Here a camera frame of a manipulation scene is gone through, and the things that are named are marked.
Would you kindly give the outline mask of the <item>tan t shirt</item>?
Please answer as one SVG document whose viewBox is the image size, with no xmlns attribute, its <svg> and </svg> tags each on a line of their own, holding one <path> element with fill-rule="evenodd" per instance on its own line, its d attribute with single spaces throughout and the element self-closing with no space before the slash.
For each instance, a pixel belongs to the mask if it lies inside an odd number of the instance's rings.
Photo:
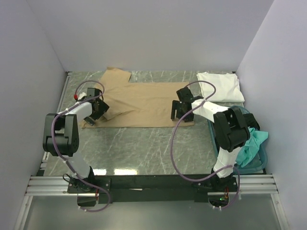
<svg viewBox="0 0 307 230">
<path fill-rule="evenodd" d="M 95 87 L 105 87 L 103 98 L 109 109 L 93 127 L 174 127 L 172 102 L 187 82 L 130 83 L 130 77 L 130 72 L 106 69 Z"/>
</svg>

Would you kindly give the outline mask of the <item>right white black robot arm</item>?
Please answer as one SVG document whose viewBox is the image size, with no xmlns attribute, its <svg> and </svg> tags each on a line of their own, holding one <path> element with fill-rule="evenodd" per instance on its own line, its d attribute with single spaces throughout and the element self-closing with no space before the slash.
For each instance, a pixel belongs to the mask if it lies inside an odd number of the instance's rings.
<svg viewBox="0 0 307 230">
<path fill-rule="evenodd" d="M 218 157 L 212 172 L 206 176 L 215 191 L 222 191 L 232 184 L 234 165 L 237 156 L 250 132 L 241 110 L 220 106 L 201 96 L 194 97 L 188 87 L 177 91 L 178 100 L 172 102 L 171 119 L 192 121 L 194 115 L 200 115 L 213 123 L 215 140 L 218 143 Z"/>
</svg>

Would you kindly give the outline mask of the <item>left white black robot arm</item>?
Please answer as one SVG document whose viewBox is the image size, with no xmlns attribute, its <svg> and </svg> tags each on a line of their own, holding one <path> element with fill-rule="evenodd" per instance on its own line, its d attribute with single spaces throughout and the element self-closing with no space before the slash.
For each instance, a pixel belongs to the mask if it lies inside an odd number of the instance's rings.
<svg viewBox="0 0 307 230">
<path fill-rule="evenodd" d="M 79 151 L 79 122 L 95 124 L 109 106 L 103 99 L 104 90 L 88 88 L 85 94 L 75 95 L 75 104 L 60 113 L 45 118 L 43 149 L 62 159 L 71 171 L 69 183 L 85 193 L 101 190 L 95 175 Z"/>
</svg>

